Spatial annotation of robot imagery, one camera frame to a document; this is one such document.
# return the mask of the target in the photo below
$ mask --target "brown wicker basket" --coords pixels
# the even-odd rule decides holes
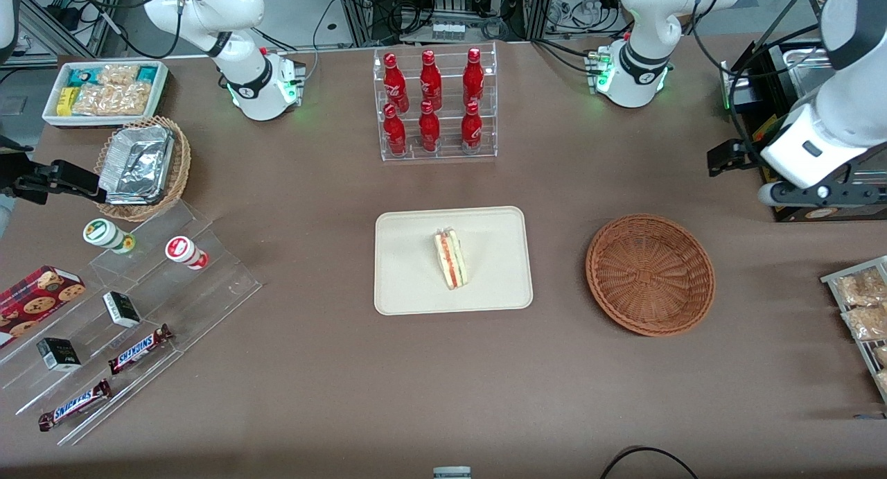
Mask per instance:
[[[690,330],[709,312],[715,295],[703,246],[683,227],[651,214],[602,227],[588,246],[586,279],[609,317],[651,337]]]
[[[184,185],[188,182],[188,169],[191,167],[191,147],[188,144],[188,138],[184,137],[182,129],[175,125],[175,122],[164,118],[164,116],[152,116],[151,119],[142,119],[124,125],[123,128],[148,128],[150,125],[163,125],[175,133],[173,156],[169,161],[169,174],[167,175],[167,188],[164,198],[154,205],[97,204],[98,210],[105,214],[105,216],[129,220],[131,223],[142,223],[143,220],[147,220],[153,214],[159,213],[159,211],[164,210],[164,207],[180,199],[184,192]],[[110,144],[111,138],[108,138],[105,141],[105,147],[98,154],[98,161],[93,172],[97,174],[102,172],[102,166],[105,164],[105,155],[108,153],[108,145]]]

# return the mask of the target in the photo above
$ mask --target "brown table surface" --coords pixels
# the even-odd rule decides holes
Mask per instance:
[[[750,40],[708,39],[725,59]],[[703,477],[885,476],[887,422],[852,419],[883,406],[818,282],[885,254],[884,224],[772,223],[757,173],[710,179],[706,151],[735,131],[691,40],[639,110],[534,46],[498,45],[500,156],[440,166],[380,161],[371,55],[323,53],[304,106],[267,123],[231,106],[209,59],[168,61],[165,110],[193,148],[184,198],[267,284],[76,446],[38,447],[36,422],[3,406],[3,477],[596,477],[633,444]],[[47,126],[36,159],[92,166],[107,135]],[[529,308],[375,311],[380,214],[506,204],[526,215]],[[712,257],[717,296],[687,334],[629,333],[589,293],[590,238],[639,211]],[[19,202],[0,286],[85,266],[97,215],[66,195]],[[635,455],[611,477],[644,473],[682,476]]]

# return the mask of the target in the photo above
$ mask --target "red bottle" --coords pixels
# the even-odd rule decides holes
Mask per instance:
[[[462,74],[462,98],[465,106],[469,102],[479,102],[484,97],[484,69],[481,68],[481,50],[476,47],[468,50],[468,65]]]
[[[397,107],[397,112],[406,113],[410,109],[410,98],[406,97],[406,79],[397,68],[397,58],[393,53],[386,53],[385,62],[385,93],[389,103]]]
[[[422,102],[422,116],[419,118],[419,131],[422,132],[422,148],[428,153],[437,151],[440,145],[441,122],[434,115],[434,105],[429,100]]]
[[[422,99],[428,100],[435,110],[444,106],[444,90],[441,88],[441,71],[434,63],[434,51],[422,51],[422,74],[419,75],[422,85]]]
[[[397,116],[397,109],[391,103],[385,103],[383,107],[385,113],[385,141],[389,144],[391,155],[402,157],[406,155],[406,130],[403,129],[403,122]]]
[[[465,116],[462,118],[462,151],[474,155],[481,148],[481,128],[484,122],[477,115],[477,102],[465,105]]]

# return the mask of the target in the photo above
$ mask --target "acrylic display rack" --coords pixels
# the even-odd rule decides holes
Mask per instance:
[[[477,47],[481,50],[481,66],[484,67],[484,97],[480,100],[478,114],[484,122],[481,129],[481,145],[478,153],[468,155],[462,151],[462,118],[465,116],[465,103],[462,100],[462,74],[468,63],[468,50]],[[422,91],[419,74],[422,72],[421,51],[415,47],[389,47],[376,49],[373,58],[373,85],[376,94],[376,121],[379,123],[379,144],[385,161],[412,160],[463,160],[488,159],[498,154],[498,92],[497,55],[495,44],[443,45],[432,46],[437,68],[441,71],[443,87],[443,107],[437,110],[441,125],[441,145],[436,153],[428,153],[421,145],[419,117]],[[406,156],[395,157],[387,147],[383,122],[383,106],[387,103],[385,94],[385,65],[383,56],[394,53],[397,66],[406,78],[406,94],[410,98],[410,108],[400,115],[406,128]]]
[[[63,420],[45,439],[75,444],[118,410],[130,397],[183,356],[222,319],[262,287],[210,230],[210,221],[179,201],[133,230],[136,248],[129,254],[104,251],[78,274],[87,289],[79,299],[48,317],[25,336],[0,350],[3,399],[21,418],[37,420],[107,378],[114,396]],[[169,261],[165,245],[184,235],[209,254],[202,270]],[[114,324],[102,296],[126,293],[142,318],[136,328]],[[175,337],[147,356],[111,375],[108,360],[167,324]],[[46,368],[36,349],[43,337],[70,340],[82,366],[73,372]]]
[[[852,307],[847,305],[845,297],[838,291],[836,286],[837,279],[874,268],[881,276],[881,280],[884,280],[884,283],[887,284],[887,268],[885,268],[885,265],[887,265],[887,256],[863,262],[857,266],[846,268],[846,270],[841,270],[820,278],[821,282],[829,286],[829,289],[834,296],[834,300],[837,302],[837,306],[841,309],[841,318],[847,324],[847,327],[850,328],[851,335],[853,330],[851,325],[847,322],[847,312],[851,311]],[[878,392],[881,393],[881,400],[884,400],[884,403],[887,403],[887,391],[885,391],[884,388],[881,387],[881,384],[878,384],[877,380],[875,380],[875,374],[882,369],[885,369],[875,356],[875,349],[887,344],[887,340],[857,340],[855,337],[853,337],[853,340],[856,342],[856,347],[859,348],[859,352],[862,353],[862,359],[865,360],[866,366],[868,366],[868,372],[872,375],[872,380],[875,381],[875,387],[877,387]]]

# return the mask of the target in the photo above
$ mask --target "sandwich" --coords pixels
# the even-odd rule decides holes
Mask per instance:
[[[468,270],[462,258],[462,247],[453,229],[445,229],[434,234],[434,246],[441,262],[443,277],[450,290],[468,283]]]

